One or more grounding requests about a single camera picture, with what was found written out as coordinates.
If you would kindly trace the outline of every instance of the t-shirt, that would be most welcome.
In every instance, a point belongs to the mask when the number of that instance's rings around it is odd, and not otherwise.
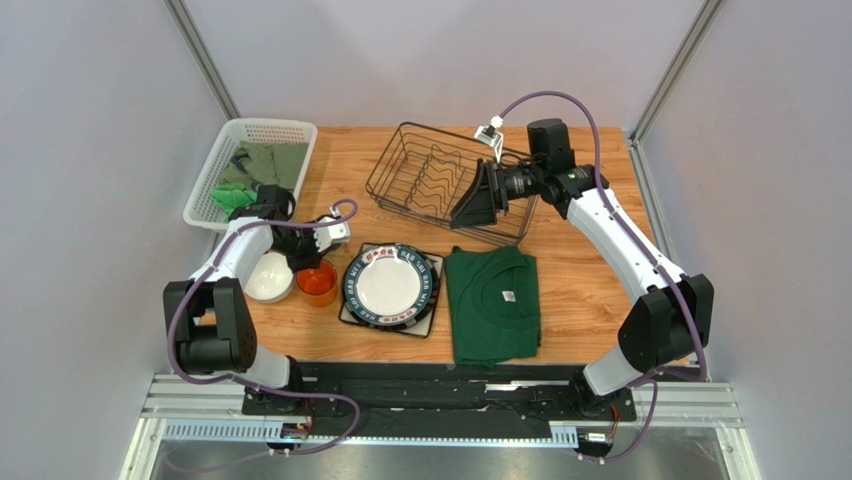
[[[535,257],[517,247],[486,253],[455,247],[446,268],[457,364],[493,367],[536,355],[541,311]]]

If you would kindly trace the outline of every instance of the wooden table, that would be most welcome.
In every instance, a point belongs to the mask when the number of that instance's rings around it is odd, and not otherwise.
[[[473,128],[447,130],[469,134]],[[527,151],[525,128],[504,128],[507,148]],[[402,242],[448,255],[454,245],[487,251],[493,246],[381,210],[365,191],[373,166],[390,141],[394,127],[320,128],[296,220],[328,213],[337,199],[355,199],[360,208],[350,221],[352,240],[326,258],[343,270],[364,242]],[[589,129],[570,131],[577,164],[593,163]],[[620,129],[601,130],[603,174],[634,222],[650,237],[639,186]],[[616,332],[630,305],[615,274],[594,246],[549,205],[539,203],[521,251],[537,257],[541,295],[542,341],[535,358],[524,363],[585,363],[616,343]],[[435,324],[428,338],[379,332],[338,320],[340,297],[332,305],[307,305],[298,287],[283,301],[249,300],[259,341],[299,360],[452,362],[450,312],[446,282]]]

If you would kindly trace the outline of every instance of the white wall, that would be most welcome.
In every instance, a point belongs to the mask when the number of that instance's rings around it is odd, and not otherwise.
[[[849,478],[850,2],[729,0],[645,142],[764,478]]]
[[[320,125],[487,121],[543,89],[632,128],[701,0],[249,0],[187,5],[243,116]],[[523,125],[576,109],[539,100]]]
[[[116,478],[224,117],[159,1],[4,2],[0,92],[0,478]]]

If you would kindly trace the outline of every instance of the olive green cloth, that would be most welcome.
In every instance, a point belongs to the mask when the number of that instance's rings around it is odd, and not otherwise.
[[[455,247],[446,269],[457,364],[493,367],[536,355],[541,310],[535,257],[517,247],[486,253]]]
[[[257,201],[257,192],[246,190],[241,183],[227,183],[219,185],[210,190],[213,203],[225,211],[225,218],[230,219],[231,214],[239,207],[252,205]]]
[[[221,185],[240,183],[257,191],[261,185],[278,185],[293,191],[308,153],[307,143],[240,142],[222,171]]]

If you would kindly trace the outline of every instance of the black wire dish rack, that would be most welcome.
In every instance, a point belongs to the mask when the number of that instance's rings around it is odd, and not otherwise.
[[[504,149],[503,153],[529,154]],[[469,137],[404,122],[367,179],[367,193],[379,207],[450,229],[450,212],[470,187],[477,160],[492,160],[491,147]],[[506,165],[513,161],[503,159]],[[517,245],[529,230],[536,197],[513,200],[495,225],[453,229],[492,245]]]

